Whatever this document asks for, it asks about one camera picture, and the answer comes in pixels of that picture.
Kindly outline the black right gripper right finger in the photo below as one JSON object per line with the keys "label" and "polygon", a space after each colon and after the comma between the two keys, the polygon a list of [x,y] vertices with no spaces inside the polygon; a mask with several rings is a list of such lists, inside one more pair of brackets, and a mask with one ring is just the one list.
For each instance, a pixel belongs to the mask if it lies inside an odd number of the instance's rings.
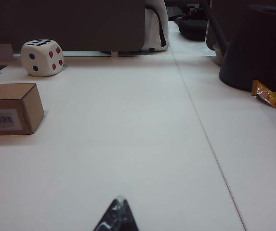
{"label": "black right gripper right finger", "polygon": [[131,207],[126,198],[123,198],[122,231],[139,231]]}

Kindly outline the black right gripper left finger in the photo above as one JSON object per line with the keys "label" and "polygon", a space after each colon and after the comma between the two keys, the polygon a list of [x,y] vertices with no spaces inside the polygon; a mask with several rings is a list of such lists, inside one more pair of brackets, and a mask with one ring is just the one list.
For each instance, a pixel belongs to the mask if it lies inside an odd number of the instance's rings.
{"label": "black right gripper left finger", "polygon": [[108,206],[94,231],[118,231],[122,220],[122,196],[116,197]]}

